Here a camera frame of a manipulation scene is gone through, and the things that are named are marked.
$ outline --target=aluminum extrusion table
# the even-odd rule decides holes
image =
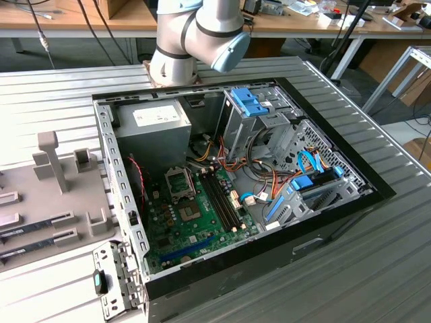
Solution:
[[[429,322],[430,174],[299,58],[243,60],[226,75],[200,65],[199,74],[205,83],[287,77],[397,196],[328,246],[169,322]],[[0,165],[30,164],[34,134],[49,130],[57,131],[60,156],[88,147],[100,157],[91,94],[149,86],[140,66],[0,75],[0,146],[12,153],[2,153]],[[102,323],[94,248],[0,273],[2,322]],[[116,322],[142,323],[143,316],[135,311]]]
[[[377,103],[378,99],[382,96],[383,92],[386,91],[389,84],[392,83],[394,78],[398,75],[398,73],[403,69],[403,67],[407,64],[410,59],[415,59],[418,63],[415,65],[413,69],[411,69],[410,73],[407,77],[398,85],[392,95],[398,98],[408,85],[412,83],[412,81],[417,77],[420,73],[424,74],[424,67],[426,69],[431,69],[431,46],[409,46],[405,50],[405,52],[401,55],[399,60],[395,63],[394,67],[389,71],[388,75],[383,79],[382,83],[375,89],[373,94],[370,96],[368,101],[362,107],[364,112],[368,112],[371,108]]]

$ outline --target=circuit board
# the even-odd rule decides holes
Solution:
[[[223,183],[222,188],[228,196],[232,185],[227,174],[224,170],[218,170],[215,175]],[[161,182],[147,188],[150,196],[145,208],[149,217],[146,233],[150,243],[147,261],[151,274],[219,250],[259,232],[252,217],[244,210],[234,211],[244,225],[233,231],[225,230],[199,180],[199,174],[191,174],[191,178],[196,190],[195,199],[182,199],[176,205],[171,203],[166,183]]]

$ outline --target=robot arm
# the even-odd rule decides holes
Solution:
[[[250,43],[242,31],[239,0],[159,0],[152,79],[163,86],[190,85],[196,59],[221,73],[235,68]]]

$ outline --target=red wire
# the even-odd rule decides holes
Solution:
[[[142,176],[142,172],[141,172],[141,166],[139,166],[138,163],[132,157],[128,157],[128,159],[133,163],[133,165],[135,165],[137,171],[139,172],[139,178],[141,179],[141,194],[142,194],[141,210],[143,212],[143,206],[145,204],[145,196],[144,196],[145,188],[143,186],[143,176]]]

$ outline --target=metal bracket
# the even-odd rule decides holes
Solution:
[[[107,242],[93,251],[94,266],[106,277],[108,292],[100,298],[105,320],[143,304],[138,265],[127,246],[129,243]]]

